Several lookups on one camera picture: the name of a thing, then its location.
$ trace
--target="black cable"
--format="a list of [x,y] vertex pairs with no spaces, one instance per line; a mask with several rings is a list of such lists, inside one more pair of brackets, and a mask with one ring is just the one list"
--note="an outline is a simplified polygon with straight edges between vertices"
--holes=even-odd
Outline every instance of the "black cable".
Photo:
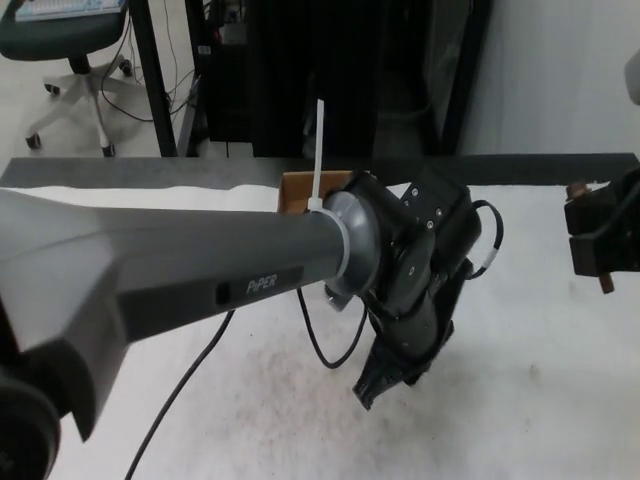
[[149,446],[149,442],[151,442],[153,435],[156,433],[156,430],[160,426],[160,423],[162,422],[164,416],[167,414],[167,411],[169,411],[169,408],[171,408],[171,405],[173,404],[174,400],[180,394],[180,392],[182,391],[182,388],[186,385],[186,383],[189,381],[191,376],[198,369],[200,364],[204,361],[205,358],[207,358],[207,355],[209,355],[211,351],[215,348],[215,346],[218,344],[218,342],[222,338],[222,335],[227,330],[227,327],[229,326],[229,322],[231,322],[231,318],[233,317],[234,313],[235,313],[235,310],[231,310],[229,313],[227,313],[227,316],[225,317],[224,321],[218,328],[218,331],[213,336],[209,344],[204,348],[202,353],[198,355],[198,358],[196,358],[193,364],[191,364],[189,369],[185,372],[185,374],[182,376],[178,384],[175,386],[175,388],[171,392],[171,395],[169,395],[169,398],[167,398],[167,401],[164,403],[164,405],[160,409],[158,416],[153,421],[151,428],[149,429],[149,431],[147,432],[147,435],[144,437],[144,440],[140,444],[140,448],[138,448],[138,452],[136,453],[136,456],[134,457],[133,462],[131,462],[129,471],[127,472],[127,475],[124,477],[125,480],[131,480],[131,478],[133,477],[133,474],[136,471],[136,467],[138,466],[138,463],[140,463],[140,459],[142,458],[142,455],[144,454],[145,450]]
[[504,221],[502,220],[502,215],[500,215],[498,209],[486,200],[476,200],[475,202],[473,202],[474,209],[478,210],[482,207],[489,207],[493,212],[493,215],[496,217],[496,238],[493,241],[493,250],[491,250],[482,266],[476,272],[469,275],[469,280],[474,280],[478,277],[481,277],[484,272],[489,269],[491,263],[493,262],[493,260],[495,260],[496,255],[498,255],[498,251],[502,246],[502,239],[504,238]]
[[[167,14],[167,33],[168,33],[169,32],[169,27],[168,27],[168,22],[169,22],[169,16],[168,15],[169,15],[169,12],[166,9],[166,1],[165,1],[165,12]],[[107,104],[109,104],[112,108],[114,108],[115,110],[119,111],[120,113],[126,115],[127,117],[132,118],[134,120],[137,120],[138,122],[153,123],[153,118],[142,118],[142,117],[138,117],[137,115],[134,115],[132,113],[127,112],[125,109],[119,107],[118,105],[113,103],[111,100],[109,100],[107,98],[107,96],[105,95],[105,93],[104,93],[104,82],[108,77],[107,74],[108,74],[109,70],[111,70],[113,68],[113,65],[115,64],[116,60],[118,59],[118,55],[120,55],[120,52],[122,52],[122,48],[124,47],[125,41],[127,41],[127,39],[131,38],[130,37],[131,25],[132,25],[131,15],[129,15],[129,21],[127,22],[127,27],[126,27],[126,29],[124,31],[124,35],[122,37],[122,41],[120,42],[120,46],[118,47],[118,50],[116,51],[115,55],[113,56],[113,60],[111,60],[111,63],[109,64],[109,67],[107,68],[107,70],[105,71],[104,75],[102,76],[102,79],[101,79],[101,82],[100,82],[100,93],[102,94],[102,98],[104,99],[105,102],[107,102]],[[169,35],[169,44],[171,45],[171,51],[173,52],[173,43],[171,41],[171,35]],[[175,66],[176,66],[176,84],[171,90],[169,90],[169,92],[167,92],[167,93],[172,93],[172,92],[174,93],[174,96],[173,96],[173,99],[171,101],[171,105],[170,105],[169,110],[171,110],[173,108],[173,105],[175,103],[175,97],[176,97],[176,94],[177,94],[178,87],[187,79],[187,77],[189,75],[191,75],[191,73],[193,73],[195,71],[195,69],[192,69],[189,73],[187,73],[182,78],[182,80],[180,80],[178,82],[178,75],[177,75],[178,62],[177,62],[177,59],[176,59],[176,56],[175,56],[175,52],[173,52],[173,58],[174,58]],[[182,110],[194,96],[195,96],[195,93],[189,92],[189,95],[184,100],[184,102],[182,102],[182,104],[180,104],[180,106],[177,109],[175,109],[173,111],[170,111],[169,115],[174,115],[174,114],[178,113],[180,110]]]
[[107,96],[104,94],[104,81],[107,79],[109,71],[113,68],[113,65],[116,63],[116,60],[118,59],[118,55],[120,55],[120,52],[122,51],[122,47],[124,47],[124,42],[127,40],[129,30],[131,30],[131,15],[129,15],[129,22],[127,23],[127,28],[124,32],[124,36],[122,37],[122,41],[120,42],[120,46],[118,47],[118,51],[113,56],[113,60],[111,60],[111,63],[109,64],[109,67],[105,70],[104,75],[102,75],[102,81],[100,82],[100,93],[102,94],[102,98],[104,98],[105,102],[107,102],[113,108],[125,114],[126,116],[133,118],[134,120],[138,120],[139,122],[153,122],[153,119],[140,118],[135,115],[132,115],[131,113],[117,106],[115,103],[109,100]]
[[169,29],[169,10],[167,9],[167,0],[164,0],[164,14],[165,14],[165,18],[167,20],[166,25],[167,25],[167,37],[169,39],[169,48],[171,49],[171,55],[173,56],[173,66],[175,67],[174,70],[174,82],[173,84],[176,85],[176,90],[174,90],[173,92],[173,98],[171,99],[171,107],[169,108],[169,110],[171,110],[173,108],[173,104],[176,101],[176,94],[177,94],[177,85],[178,85],[178,59],[176,58],[176,52],[173,49],[173,39],[171,38],[171,30]]
[[368,314],[367,307],[366,306],[364,307],[364,312],[362,312],[362,318],[360,319],[360,325],[358,325],[358,331],[356,332],[356,336],[353,339],[353,342],[351,343],[347,351],[345,352],[345,354],[335,362],[329,362],[324,356],[324,354],[322,353],[322,350],[320,350],[320,346],[318,345],[318,340],[316,340],[316,335],[313,332],[313,327],[311,326],[311,319],[309,318],[309,311],[307,310],[307,303],[304,301],[304,295],[302,294],[302,289],[298,288],[296,292],[298,293],[298,300],[300,302],[300,309],[302,310],[302,316],[304,317],[304,323],[307,326],[307,332],[309,332],[309,339],[311,340],[313,349],[316,351],[316,355],[318,355],[318,358],[320,359],[322,364],[330,370],[335,370],[336,368],[341,367],[342,364],[349,359],[353,351],[356,349],[356,346],[358,345],[358,341],[360,340],[360,335],[362,335],[362,330],[364,329],[364,324],[367,320],[367,314]]
[[189,73],[187,73],[184,77],[182,77],[182,80],[180,80],[180,81],[176,84],[176,86],[175,86],[175,87],[173,87],[171,90],[169,90],[167,93],[173,93],[175,90],[177,90],[177,89],[178,89],[178,87],[179,87],[180,85],[182,85],[182,84],[184,83],[184,81],[185,81],[187,78],[189,78],[189,75],[191,75],[191,74],[192,74],[193,72],[195,72],[195,71],[196,71],[196,69],[195,69],[195,68],[192,68],[192,69],[189,71]]

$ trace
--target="chair base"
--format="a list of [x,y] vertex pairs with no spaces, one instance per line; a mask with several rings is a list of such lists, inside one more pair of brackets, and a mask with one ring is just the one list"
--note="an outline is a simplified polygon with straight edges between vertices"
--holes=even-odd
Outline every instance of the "chair base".
[[100,137],[100,147],[102,148],[104,156],[115,156],[115,148],[105,131],[102,115],[100,114],[98,95],[101,90],[121,94],[127,90],[131,91],[131,89],[143,88],[122,80],[110,78],[118,68],[123,71],[125,76],[130,76],[131,70],[127,67],[130,67],[130,63],[128,60],[125,60],[123,55],[119,55],[114,62],[91,68],[89,73],[86,74],[72,73],[62,77],[45,77],[45,89],[52,96],[58,98],[27,127],[25,138],[29,148],[40,148],[41,142],[38,132],[67,115],[71,108],[78,103],[80,98],[84,98],[89,102],[91,115],[96,130],[98,131],[98,136]]

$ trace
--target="gray robotic arm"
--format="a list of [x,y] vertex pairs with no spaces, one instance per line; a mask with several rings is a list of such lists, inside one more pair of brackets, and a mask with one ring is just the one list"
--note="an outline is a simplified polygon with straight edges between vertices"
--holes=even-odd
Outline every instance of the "gray robotic arm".
[[0,478],[45,478],[67,413],[90,436],[132,342],[320,280],[370,310],[362,404],[415,382],[453,331],[480,233],[466,187],[424,178],[413,205],[360,174],[328,212],[287,216],[0,191]]

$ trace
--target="cardboard box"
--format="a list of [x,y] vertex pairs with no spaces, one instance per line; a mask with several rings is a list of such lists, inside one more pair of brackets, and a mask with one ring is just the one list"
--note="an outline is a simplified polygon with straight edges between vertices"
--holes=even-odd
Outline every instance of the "cardboard box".
[[[322,172],[320,176],[320,196],[329,190],[339,188],[351,177],[347,170]],[[313,172],[286,172],[280,180],[278,195],[279,213],[304,213],[313,188]]]

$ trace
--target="white tablecloth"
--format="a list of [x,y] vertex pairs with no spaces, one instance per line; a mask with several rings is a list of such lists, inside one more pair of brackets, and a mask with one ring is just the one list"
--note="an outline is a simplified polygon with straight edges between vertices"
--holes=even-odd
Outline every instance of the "white tablecloth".
[[[30,190],[72,203],[273,210],[276,190]],[[604,479],[640,475],[640,276],[616,292],[574,276],[555,187],[473,188],[505,219],[503,249],[463,291],[456,332],[414,388],[366,412],[351,393],[371,345],[327,371],[294,293],[243,308],[185,387],[143,457],[140,479]],[[493,239],[473,253],[481,261]],[[351,341],[361,307],[335,314],[306,289],[330,357]],[[53,479],[116,479],[221,317],[134,345],[97,428],[72,418]]]

